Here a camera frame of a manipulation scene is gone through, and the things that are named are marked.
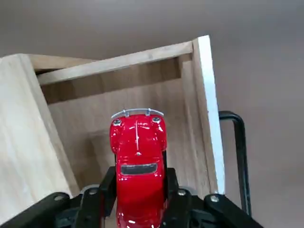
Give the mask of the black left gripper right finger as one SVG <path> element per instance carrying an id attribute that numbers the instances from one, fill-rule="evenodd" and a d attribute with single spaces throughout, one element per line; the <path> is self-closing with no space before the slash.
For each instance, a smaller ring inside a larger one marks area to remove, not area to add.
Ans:
<path id="1" fill-rule="evenodd" d="M 174 168 L 167 168 L 165 228 L 260 228 L 250 215 L 225 195 L 209 194 L 204 199 L 180 188 Z"/>

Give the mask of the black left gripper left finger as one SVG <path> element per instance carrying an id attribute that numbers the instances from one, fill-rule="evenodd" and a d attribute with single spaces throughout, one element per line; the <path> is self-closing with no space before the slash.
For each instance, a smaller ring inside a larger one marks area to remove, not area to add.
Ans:
<path id="1" fill-rule="evenodd" d="M 116 171 L 111 166 L 100 184 L 76 197 L 54 192 L 13 218 L 2 228 L 104 228 L 116 200 Z"/>

